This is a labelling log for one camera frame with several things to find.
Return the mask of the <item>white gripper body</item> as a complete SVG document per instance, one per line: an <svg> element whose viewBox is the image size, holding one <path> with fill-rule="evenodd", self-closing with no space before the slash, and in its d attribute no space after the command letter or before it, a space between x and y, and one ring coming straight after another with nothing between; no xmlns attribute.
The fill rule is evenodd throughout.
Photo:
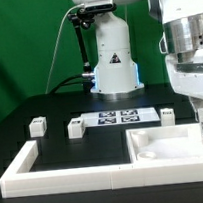
<svg viewBox="0 0 203 203"><path fill-rule="evenodd" d="M203 100L203 51L184 55L183 63L166 55L165 63L174 92Z"/></svg>

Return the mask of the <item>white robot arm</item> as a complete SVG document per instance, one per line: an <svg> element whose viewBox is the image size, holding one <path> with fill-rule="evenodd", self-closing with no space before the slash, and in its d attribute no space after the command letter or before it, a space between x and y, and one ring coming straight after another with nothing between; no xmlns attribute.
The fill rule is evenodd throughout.
<svg viewBox="0 0 203 203"><path fill-rule="evenodd" d="M130 56L129 27L112 13L118 4L139 0L73 0L79 17L91 15L96 25L98 65L93 93L107 97L131 94L139 83ZM162 22L159 43L165 54L174 92L190 97L197 115L203 114L203 0L148 0L149 13Z"/></svg>

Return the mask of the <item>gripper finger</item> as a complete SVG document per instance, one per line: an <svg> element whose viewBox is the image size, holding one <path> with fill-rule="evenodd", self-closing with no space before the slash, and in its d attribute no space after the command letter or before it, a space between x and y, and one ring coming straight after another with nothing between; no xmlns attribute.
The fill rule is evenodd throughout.
<svg viewBox="0 0 203 203"><path fill-rule="evenodd" d="M193 108L193 111L195 113L195 117L198 117L198 110L200 108L203 108L203 100L199 99L199 98L194 98L194 97L190 97L189 98L190 101L190 105Z"/></svg>

